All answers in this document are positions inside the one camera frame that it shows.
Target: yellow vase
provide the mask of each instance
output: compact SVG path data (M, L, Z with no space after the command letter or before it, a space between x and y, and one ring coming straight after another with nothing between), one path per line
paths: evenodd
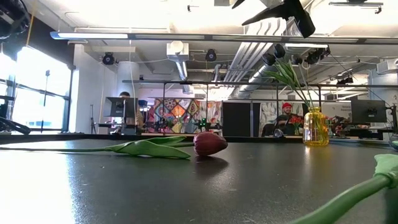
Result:
M326 116L319 107L309 110L304 117L303 142L307 146L326 146L329 144Z

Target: man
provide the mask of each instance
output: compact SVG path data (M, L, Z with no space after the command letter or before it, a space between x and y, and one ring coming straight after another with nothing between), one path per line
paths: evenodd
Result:
M130 98L130 93L123 91L119 94L120 98ZM144 123L144 118L142 117L141 112L139 111L139 105L136 105L136 117L134 118L126 118L126 124L136 125L137 128L142 128Z
M284 103L282 105L282 114L276 118L275 123L264 125L261 136L272 135L276 128L283 131L284 134L294 134L294 125L290 124L289 120L298 115L292 114L292 107L290 103Z
M292 113L292 107L290 103L284 103L282 105L282 114L276 119L277 124L275 128L279 128L284 134L294 134L294 125L289 123L289 120L298 115Z

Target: tulip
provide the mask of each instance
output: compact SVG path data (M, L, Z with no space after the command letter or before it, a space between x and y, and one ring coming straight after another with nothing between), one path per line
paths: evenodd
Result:
M198 133L193 138L195 153L199 156L209 156L226 149L228 143L225 138L210 132Z

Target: robotic arm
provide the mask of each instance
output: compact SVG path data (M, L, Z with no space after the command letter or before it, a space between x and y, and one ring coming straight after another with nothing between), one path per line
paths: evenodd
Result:
M2 0L0 3L0 41L25 32L30 16L21 0Z

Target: black table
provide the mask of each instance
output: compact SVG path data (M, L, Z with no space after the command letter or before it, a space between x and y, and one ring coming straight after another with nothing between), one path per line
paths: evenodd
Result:
M90 148L74 140L10 144ZM208 159L0 151L0 223L286 223L370 178L375 147L231 143ZM384 193L339 223L382 223Z

